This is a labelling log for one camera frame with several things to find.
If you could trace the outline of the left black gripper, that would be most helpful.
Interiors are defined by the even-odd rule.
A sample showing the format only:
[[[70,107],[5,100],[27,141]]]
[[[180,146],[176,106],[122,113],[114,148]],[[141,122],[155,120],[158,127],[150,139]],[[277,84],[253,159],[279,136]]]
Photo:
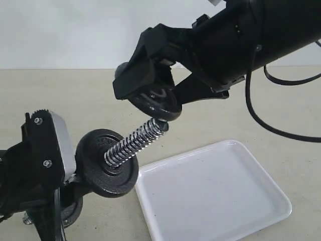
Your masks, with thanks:
[[[31,175],[30,154],[26,143],[1,151],[1,221],[25,211],[35,225],[40,240],[62,240],[60,187],[43,188]],[[62,207],[71,206],[88,193],[88,185],[72,176],[62,187]]]

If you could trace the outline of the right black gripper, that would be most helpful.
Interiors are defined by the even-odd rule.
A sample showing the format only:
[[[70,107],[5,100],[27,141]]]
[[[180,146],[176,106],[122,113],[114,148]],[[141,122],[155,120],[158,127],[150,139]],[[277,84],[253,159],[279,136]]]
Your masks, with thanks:
[[[165,87],[173,88],[181,105],[228,99],[230,87],[245,75],[250,45],[250,15],[216,15],[195,28],[149,27],[113,81],[115,97],[129,99],[144,89]],[[177,62],[191,74],[175,86],[171,66]]]

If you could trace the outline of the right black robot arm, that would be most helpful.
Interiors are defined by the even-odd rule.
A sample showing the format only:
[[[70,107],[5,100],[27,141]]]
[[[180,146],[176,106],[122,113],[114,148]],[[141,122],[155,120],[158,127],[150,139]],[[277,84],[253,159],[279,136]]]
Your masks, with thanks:
[[[170,89],[178,102],[228,97],[248,69],[256,70],[320,39],[320,1],[227,1],[191,28],[158,24],[140,35],[117,99],[152,88]]]

